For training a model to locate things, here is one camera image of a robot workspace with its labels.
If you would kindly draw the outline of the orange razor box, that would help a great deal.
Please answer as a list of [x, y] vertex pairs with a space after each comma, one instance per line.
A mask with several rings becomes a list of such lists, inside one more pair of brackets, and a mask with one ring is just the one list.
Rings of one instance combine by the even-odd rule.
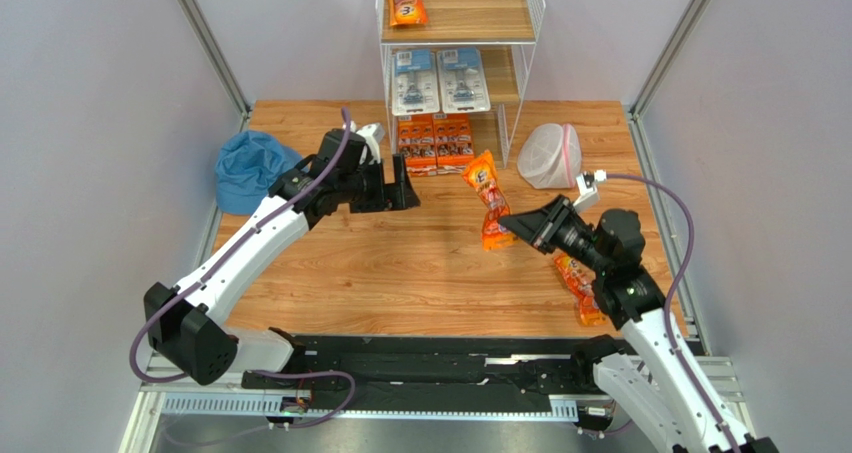
[[461, 173], [474, 159], [473, 134], [468, 114], [432, 115], [438, 174]]
[[396, 118], [397, 151], [411, 176], [434, 176], [437, 159], [433, 118], [428, 114]]

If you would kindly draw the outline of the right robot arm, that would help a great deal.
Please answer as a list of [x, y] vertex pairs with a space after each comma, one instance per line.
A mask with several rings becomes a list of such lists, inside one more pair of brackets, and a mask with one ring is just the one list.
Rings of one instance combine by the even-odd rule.
[[637, 213], [609, 209], [591, 226], [558, 196], [498, 223], [536, 250], [559, 250], [594, 272], [596, 303], [649, 375], [608, 335], [589, 340], [572, 360], [581, 381], [612, 397], [657, 451], [776, 451], [771, 438], [755, 437], [732, 414], [676, 330], [665, 296], [641, 263], [645, 239]]

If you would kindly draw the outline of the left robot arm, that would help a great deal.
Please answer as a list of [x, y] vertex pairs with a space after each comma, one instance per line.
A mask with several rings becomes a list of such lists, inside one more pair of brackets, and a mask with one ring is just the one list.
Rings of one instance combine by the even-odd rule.
[[328, 131], [317, 153], [284, 172], [246, 223], [196, 270], [173, 286], [152, 285], [143, 297], [146, 322], [132, 346], [147, 341], [178, 369], [175, 380], [209, 385], [228, 372], [284, 369], [295, 347], [274, 328], [260, 333], [225, 327], [233, 308], [285, 249], [341, 205], [353, 214], [419, 206], [405, 159], [392, 155], [386, 181], [379, 123]]

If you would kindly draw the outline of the white Gillette razor pack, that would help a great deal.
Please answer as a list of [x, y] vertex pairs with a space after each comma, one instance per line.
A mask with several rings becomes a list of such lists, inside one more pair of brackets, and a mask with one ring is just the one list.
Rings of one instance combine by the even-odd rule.
[[436, 58], [444, 113], [468, 114], [491, 110], [482, 56], [477, 48], [439, 50]]

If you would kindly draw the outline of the blue card razor blister pack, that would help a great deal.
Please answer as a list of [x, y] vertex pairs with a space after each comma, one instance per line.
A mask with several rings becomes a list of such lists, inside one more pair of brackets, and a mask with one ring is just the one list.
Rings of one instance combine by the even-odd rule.
[[440, 111], [435, 54], [429, 49], [398, 50], [393, 54], [391, 112], [393, 116]]

